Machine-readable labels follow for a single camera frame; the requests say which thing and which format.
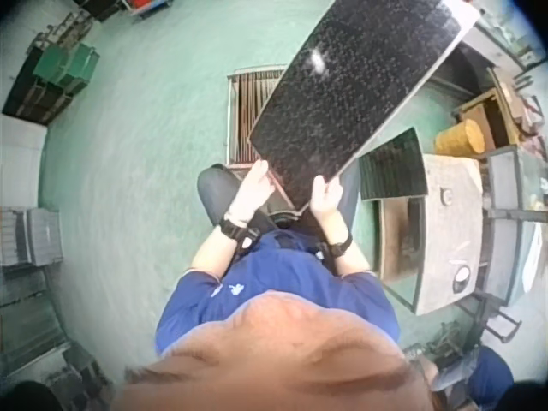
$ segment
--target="hand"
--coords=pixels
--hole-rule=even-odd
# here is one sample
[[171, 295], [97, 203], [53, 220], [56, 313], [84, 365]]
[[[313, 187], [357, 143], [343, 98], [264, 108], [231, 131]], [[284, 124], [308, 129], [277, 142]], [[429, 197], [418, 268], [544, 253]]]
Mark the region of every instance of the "hand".
[[249, 223], [255, 212], [274, 193], [274, 184], [267, 173], [268, 163], [265, 160], [257, 160], [249, 170], [227, 212], [233, 223]]
[[341, 186], [339, 177], [335, 177], [329, 184], [325, 183], [322, 176], [314, 178], [310, 211], [319, 222], [337, 211], [337, 206], [343, 196], [342, 190], [343, 186]]

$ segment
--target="pants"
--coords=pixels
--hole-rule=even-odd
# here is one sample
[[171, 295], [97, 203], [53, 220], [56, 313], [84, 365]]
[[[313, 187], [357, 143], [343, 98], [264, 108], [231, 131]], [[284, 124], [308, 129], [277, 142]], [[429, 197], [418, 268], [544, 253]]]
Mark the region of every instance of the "pants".
[[[221, 164], [215, 164], [203, 170], [198, 176], [198, 195], [213, 225], [219, 224], [223, 219], [224, 213], [229, 209], [232, 200], [236, 196], [240, 183], [238, 177]], [[354, 161], [341, 174], [341, 185], [343, 187], [342, 198], [337, 208], [341, 212], [348, 229], [352, 229], [358, 204], [358, 193], [360, 192], [360, 167], [357, 161]], [[258, 229], [263, 234], [277, 228], [274, 222], [262, 211], [255, 212], [249, 227]], [[321, 229], [319, 229], [308, 208], [292, 229], [302, 231], [305, 234], [322, 236]]]

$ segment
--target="wrist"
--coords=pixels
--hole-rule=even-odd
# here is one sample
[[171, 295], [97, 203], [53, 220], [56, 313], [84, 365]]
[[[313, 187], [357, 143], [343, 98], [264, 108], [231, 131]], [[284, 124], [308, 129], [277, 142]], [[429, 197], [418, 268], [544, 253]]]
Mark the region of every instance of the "wrist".
[[339, 211], [322, 216], [322, 219], [318, 221], [329, 244], [342, 243], [347, 240], [348, 227], [344, 222], [343, 215]]
[[233, 213], [230, 209], [224, 213], [224, 219], [243, 229], [247, 228], [249, 221], [251, 221], [251, 218], [247, 219], [241, 214]]
[[233, 203], [224, 214], [224, 217], [236, 225], [247, 227], [254, 215], [255, 211], [246, 210], [245, 207]]

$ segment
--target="black watch strap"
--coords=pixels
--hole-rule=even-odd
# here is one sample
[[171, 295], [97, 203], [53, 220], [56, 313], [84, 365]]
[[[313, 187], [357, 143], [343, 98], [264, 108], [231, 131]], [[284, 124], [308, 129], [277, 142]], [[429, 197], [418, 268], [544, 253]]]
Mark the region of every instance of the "black watch strap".
[[221, 232], [226, 235], [227, 237], [231, 238], [232, 240], [236, 240], [240, 242], [240, 240], [246, 235], [247, 228], [246, 227], [240, 227], [234, 223], [232, 223], [227, 218], [223, 217], [221, 222], [219, 223], [219, 227], [221, 227]]
[[352, 234], [348, 233], [348, 238], [345, 242], [338, 242], [337, 244], [330, 244], [329, 249], [331, 252], [331, 256], [336, 259], [337, 257], [341, 257], [346, 253], [346, 250], [348, 250], [348, 247], [350, 247], [350, 244], [352, 244], [352, 241], [354, 239], [352, 238]]

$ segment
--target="vent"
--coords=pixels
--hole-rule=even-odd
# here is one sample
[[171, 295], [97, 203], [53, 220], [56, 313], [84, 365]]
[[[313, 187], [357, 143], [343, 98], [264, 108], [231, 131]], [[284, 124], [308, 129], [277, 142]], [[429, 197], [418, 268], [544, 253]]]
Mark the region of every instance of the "vent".
[[247, 143], [253, 125], [274, 91], [284, 66], [242, 70], [229, 76], [229, 143], [227, 165], [246, 168], [257, 158]]

